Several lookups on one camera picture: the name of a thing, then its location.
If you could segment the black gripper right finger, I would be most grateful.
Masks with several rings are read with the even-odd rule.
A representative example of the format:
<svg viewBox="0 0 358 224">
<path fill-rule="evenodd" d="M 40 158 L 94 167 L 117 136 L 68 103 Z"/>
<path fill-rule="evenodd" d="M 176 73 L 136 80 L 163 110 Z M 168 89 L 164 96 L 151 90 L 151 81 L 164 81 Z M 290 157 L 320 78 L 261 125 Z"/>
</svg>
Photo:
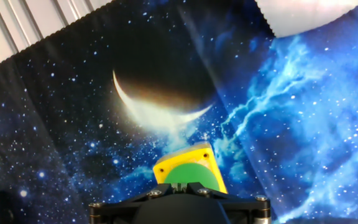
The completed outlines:
<svg viewBox="0 0 358 224">
<path fill-rule="evenodd" d="M 240 198 L 207 188 L 198 182 L 179 184 L 178 193 L 189 196 L 183 208 L 198 223 L 272 222 L 270 199 L 265 195 Z"/>
</svg>

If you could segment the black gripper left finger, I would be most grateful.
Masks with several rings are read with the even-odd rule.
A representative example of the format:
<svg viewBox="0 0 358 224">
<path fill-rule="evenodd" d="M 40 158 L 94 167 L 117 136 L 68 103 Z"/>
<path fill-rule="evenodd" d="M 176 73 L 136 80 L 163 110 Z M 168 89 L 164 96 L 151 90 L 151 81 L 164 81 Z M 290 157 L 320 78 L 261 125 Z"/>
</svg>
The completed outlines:
<svg viewBox="0 0 358 224">
<path fill-rule="evenodd" d="M 144 202 L 180 192 L 180 184 L 158 184 L 153 189 L 118 203 L 95 202 L 89 207 L 89 224 L 113 223 L 118 216 L 133 217 Z"/>
</svg>

